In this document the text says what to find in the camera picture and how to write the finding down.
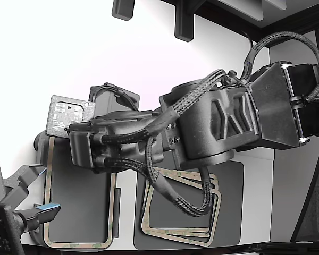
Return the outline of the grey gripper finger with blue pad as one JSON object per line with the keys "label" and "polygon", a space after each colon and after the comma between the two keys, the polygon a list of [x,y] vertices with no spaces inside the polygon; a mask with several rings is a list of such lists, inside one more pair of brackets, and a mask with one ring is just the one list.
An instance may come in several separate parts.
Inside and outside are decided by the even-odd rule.
{"label": "grey gripper finger with blue pad", "polygon": [[29,185],[46,170],[42,164],[23,165],[9,178],[3,179],[6,196],[2,203],[15,209],[28,196]]}
{"label": "grey gripper finger with blue pad", "polygon": [[34,231],[39,225],[53,221],[60,210],[61,205],[58,203],[48,203],[31,209],[16,210],[14,221],[20,231]]}

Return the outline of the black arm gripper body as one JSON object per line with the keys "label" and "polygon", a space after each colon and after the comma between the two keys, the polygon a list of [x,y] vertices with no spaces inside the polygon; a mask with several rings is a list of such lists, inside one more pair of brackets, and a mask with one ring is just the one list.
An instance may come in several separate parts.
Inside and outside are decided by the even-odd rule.
{"label": "black arm gripper body", "polygon": [[68,128],[72,163],[94,173],[118,173],[132,169],[147,173],[147,156],[153,163],[163,160],[162,137],[151,137],[146,127],[158,112],[139,111],[137,100],[111,83],[90,88],[89,102],[100,105],[99,97],[110,92],[125,110],[94,116]]}

